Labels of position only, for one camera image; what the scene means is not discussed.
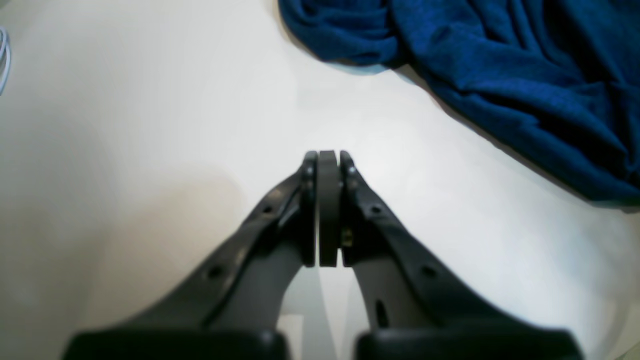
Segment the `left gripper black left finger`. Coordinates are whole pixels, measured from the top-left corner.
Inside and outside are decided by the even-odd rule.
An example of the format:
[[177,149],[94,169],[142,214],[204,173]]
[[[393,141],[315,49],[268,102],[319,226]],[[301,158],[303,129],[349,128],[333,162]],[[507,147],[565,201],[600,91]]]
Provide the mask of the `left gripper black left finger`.
[[302,267],[315,264],[321,157],[270,190],[169,294],[130,319],[78,333],[66,360],[289,360],[277,322]]

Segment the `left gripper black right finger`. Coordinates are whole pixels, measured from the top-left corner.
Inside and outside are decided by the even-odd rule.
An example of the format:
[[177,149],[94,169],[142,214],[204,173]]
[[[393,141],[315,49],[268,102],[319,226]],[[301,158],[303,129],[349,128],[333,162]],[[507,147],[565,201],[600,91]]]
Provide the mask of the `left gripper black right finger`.
[[340,151],[342,246],[370,330],[355,360],[581,360],[569,331],[491,304],[416,239]]

